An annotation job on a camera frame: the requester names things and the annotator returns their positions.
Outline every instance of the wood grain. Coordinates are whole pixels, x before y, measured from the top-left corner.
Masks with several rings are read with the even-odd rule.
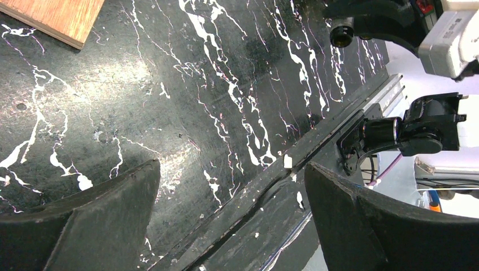
[[[104,0],[0,0],[0,11],[82,49]]]

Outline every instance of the wooden block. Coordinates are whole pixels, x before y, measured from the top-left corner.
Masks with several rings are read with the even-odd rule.
[[[0,11],[82,49],[104,0],[0,0]]]

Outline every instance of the scratched surface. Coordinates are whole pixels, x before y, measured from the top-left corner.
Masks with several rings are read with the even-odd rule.
[[[0,213],[159,158],[141,266],[169,249],[388,61],[330,46],[313,0],[107,0],[76,51],[0,14]]]

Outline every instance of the black rubber cap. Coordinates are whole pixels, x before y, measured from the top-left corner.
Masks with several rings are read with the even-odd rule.
[[[334,47],[344,48],[352,43],[354,30],[351,27],[336,27],[329,33],[329,39]]]

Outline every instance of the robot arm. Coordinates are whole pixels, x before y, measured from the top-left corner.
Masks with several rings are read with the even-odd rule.
[[[479,74],[479,1],[338,0],[327,3],[331,44],[353,36],[394,42],[421,59],[426,73],[453,78]]]

